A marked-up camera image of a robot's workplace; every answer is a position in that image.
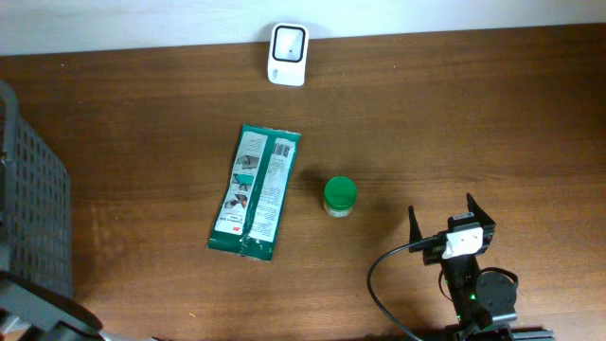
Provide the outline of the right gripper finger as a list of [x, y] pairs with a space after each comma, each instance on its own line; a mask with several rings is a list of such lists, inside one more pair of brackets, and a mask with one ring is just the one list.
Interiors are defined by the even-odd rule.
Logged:
[[467, 207], [483, 228], [495, 228], [495, 221], [476, 203], [470, 193], [466, 194]]
[[422, 234], [419, 228], [419, 223], [418, 220], [416, 218], [415, 215], [415, 210], [412, 206], [408, 207], [408, 218], [409, 218], [409, 225], [410, 225], [410, 229], [409, 229], [409, 244], [410, 247], [408, 248], [410, 253], [415, 253], [415, 252], [419, 252], [422, 247], [419, 244], [422, 240]]

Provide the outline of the green lid small jar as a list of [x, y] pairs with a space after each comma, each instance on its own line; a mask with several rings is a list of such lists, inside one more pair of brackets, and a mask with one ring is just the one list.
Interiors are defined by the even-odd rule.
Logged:
[[331, 217], [344, 218], [354, 209], [357, 196], [358, 189], [351, 179], [336, 176], [325, 185], [323, 207]]

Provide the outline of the green 3M wipes packet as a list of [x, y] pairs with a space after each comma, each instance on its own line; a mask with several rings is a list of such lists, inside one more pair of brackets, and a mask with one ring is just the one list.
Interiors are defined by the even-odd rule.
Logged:
[[301, 134], [244, 125], [207, 247], [270, 261]]

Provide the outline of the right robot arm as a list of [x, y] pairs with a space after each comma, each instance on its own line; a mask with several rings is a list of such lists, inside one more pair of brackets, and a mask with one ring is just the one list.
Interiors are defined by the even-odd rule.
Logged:
[[411, 251], [422, 254], [423, 263], [438, 264], [439, 282], [445, 282], [458, 323], [430, 340], [511, 340], [510, 324], [517, 319], [518, 277], [497, 267], [480, 268], [477, 257], [493, 239], [496, 222], [468, 193], [466, 213], [447, 220], [447, 229], [424, 238], [415, 211], [408, 208]]

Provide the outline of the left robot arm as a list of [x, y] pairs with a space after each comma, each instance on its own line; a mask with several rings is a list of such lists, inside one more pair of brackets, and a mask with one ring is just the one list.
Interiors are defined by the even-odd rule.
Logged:
[[101, 321], [76, 301], [3, 271], [1, 338], [18, 332], [22, 340], [153, 341], [108, 332]]

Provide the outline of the white barcode scanner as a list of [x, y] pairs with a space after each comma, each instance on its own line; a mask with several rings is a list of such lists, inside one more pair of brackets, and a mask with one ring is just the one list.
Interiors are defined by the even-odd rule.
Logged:
[[267, 76], [271, 83], [302, 86], [305, 83], [310, 33], [305, 26], [278, 23], [271, 32]]

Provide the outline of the grey plastic mesh basket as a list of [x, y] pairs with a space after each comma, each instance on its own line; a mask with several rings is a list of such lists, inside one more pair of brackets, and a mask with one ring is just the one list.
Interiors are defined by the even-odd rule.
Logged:
[[1, 269], [73, 296], [70, 176], [1, 82]]

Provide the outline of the black right arm base rail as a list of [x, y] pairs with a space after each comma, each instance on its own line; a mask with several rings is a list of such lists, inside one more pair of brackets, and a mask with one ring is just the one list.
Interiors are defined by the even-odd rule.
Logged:
[[553, 331], [542, 328], [512, 329], [504, 327], [471, 334], [447, 329], [442, 339], [445, 341], [555, 341], [556, 335]]

